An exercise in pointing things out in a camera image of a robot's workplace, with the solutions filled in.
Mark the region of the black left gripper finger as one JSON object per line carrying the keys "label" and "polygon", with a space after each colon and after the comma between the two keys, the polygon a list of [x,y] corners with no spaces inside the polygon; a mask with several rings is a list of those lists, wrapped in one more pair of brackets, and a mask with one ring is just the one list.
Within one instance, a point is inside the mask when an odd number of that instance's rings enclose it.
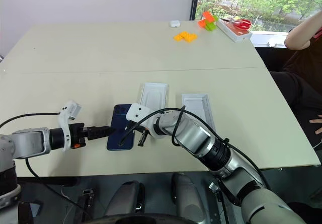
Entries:
{"label": "black left gripper finger", "polygon": [[101,127],[87,127],[88,133],[114,133],[115,129],[109,126],[101,126]]}
{"label": "black left gripper finger", "polygon": [[88,133],[87,139],[94,140],[94,139],[108,137],[109,135],[110,135],[109,133]]}

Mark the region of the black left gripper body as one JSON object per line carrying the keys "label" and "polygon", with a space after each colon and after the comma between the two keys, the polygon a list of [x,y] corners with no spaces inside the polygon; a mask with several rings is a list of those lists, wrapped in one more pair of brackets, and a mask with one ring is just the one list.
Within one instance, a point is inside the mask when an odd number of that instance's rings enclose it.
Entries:
{"label": "black left gripper body", "polygon": [[74,123],[69,125],[70,131],[70,148],[76,149],[86,146],[86,131],[84,123]]}

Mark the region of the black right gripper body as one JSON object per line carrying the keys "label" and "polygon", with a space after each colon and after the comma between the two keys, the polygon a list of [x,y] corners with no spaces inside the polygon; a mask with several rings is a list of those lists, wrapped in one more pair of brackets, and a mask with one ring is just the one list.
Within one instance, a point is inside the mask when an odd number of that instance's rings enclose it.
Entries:
{"label": "black right gripper body", "polygon": [[141,125],[137,125],[135,130],[140,132],[140,133],[142,133],[143,135],[149,135],[150,134],[148,128],[146,128],[144,126],[141,126]]}

